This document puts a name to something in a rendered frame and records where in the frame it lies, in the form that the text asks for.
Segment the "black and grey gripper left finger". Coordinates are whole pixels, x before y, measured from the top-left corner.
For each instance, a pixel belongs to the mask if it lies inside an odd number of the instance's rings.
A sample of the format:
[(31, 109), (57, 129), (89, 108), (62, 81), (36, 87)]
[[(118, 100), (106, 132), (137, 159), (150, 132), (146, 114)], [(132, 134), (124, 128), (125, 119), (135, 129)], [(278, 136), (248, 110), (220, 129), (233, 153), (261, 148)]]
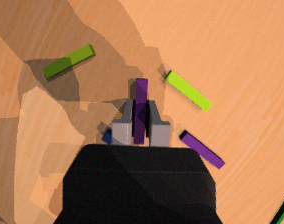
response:
[(135, 99), (127, 99), (121, 119), (112, 122), (112, 145), (131, 146), (135, 126)]

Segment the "lime green rod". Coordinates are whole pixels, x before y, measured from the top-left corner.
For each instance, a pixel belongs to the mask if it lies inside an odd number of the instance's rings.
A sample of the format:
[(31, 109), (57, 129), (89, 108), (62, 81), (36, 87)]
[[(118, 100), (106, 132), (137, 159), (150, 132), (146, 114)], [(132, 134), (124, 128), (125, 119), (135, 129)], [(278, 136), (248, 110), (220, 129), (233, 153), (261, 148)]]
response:
[(92, 45), (88, 44), (66, 56), (63, 58), (53, 62), (52, 64), (46, 66), (43, 68), (43, 72), (46, 76), (46, 78), (52, 78), (55, 75), (75, 66), (76, 64), (87, 60), (93, 56), (95, 56), (96, 53), (92, 47)]
[(202, 94), (200, 94), (196, 89), (194, 89), (190, 84), (183, 80), (174, 71), (170, 70), (169, 73), (164, 78), (205, 112), (212, 106), (212, 103), (206, 99)]

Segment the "small blue cube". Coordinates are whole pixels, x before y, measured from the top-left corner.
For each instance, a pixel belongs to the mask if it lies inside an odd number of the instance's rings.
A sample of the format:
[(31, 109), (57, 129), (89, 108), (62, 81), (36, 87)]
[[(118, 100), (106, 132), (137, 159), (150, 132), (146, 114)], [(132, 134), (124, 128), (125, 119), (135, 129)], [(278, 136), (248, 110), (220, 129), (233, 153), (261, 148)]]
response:
[(108, 130), (103, 135), (102, 139), (107, 144), (111, 144), (111, 130), (108, 128)]

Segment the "purple rod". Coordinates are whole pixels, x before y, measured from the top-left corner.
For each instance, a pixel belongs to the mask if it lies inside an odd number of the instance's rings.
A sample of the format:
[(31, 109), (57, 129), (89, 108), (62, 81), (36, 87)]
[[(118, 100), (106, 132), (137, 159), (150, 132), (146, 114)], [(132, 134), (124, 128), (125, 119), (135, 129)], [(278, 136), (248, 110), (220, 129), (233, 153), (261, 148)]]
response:
[(220, 158), (217, 154), (215, 154), (212, 150), (210, 150), (207, 146), (205, 146), (187, 130), (184, 130), (179, 135), (179, 138), (183, 143), (185, 143), (191, 149), (197, 151), (200, 156), (210, 162), (217, 169), (220, 170), (226, 164), (222, 158)]
[(136, 78), (135, 126), (133, 144), (144, 145), (147, 90), (148, 79)]

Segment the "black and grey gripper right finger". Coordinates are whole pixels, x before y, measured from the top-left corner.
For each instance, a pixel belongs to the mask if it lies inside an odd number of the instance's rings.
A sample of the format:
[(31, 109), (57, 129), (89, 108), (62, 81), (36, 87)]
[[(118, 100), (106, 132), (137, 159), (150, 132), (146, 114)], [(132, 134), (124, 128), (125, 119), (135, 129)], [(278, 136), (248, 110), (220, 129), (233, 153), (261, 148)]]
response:
[(149, 137), (149, 147), (169, 147), (171, 124), (162, 121), (154, 100), (147, 100), (145, 117), (146, 138)]

